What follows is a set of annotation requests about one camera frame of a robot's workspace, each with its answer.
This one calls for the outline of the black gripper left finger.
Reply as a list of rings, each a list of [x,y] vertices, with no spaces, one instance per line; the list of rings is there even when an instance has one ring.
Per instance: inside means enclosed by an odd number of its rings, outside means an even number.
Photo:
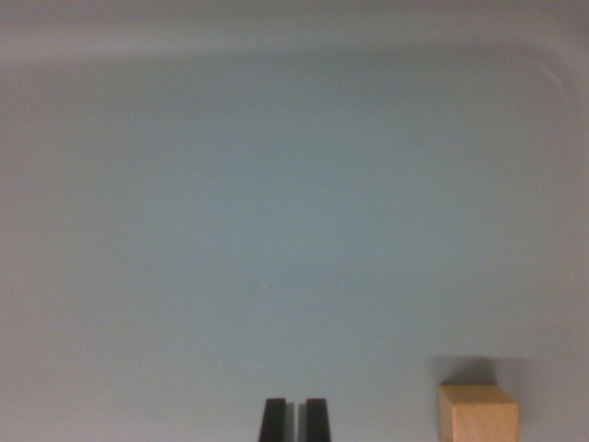
[[[285,398],[265,401],[259,431],[259,442],[295,441],[295,404]]]

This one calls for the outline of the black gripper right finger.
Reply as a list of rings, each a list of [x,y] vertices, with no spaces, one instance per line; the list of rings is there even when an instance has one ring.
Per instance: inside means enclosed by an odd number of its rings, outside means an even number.
[[[298,405],[298,442],[331,442],[328,402],[311,398]]]

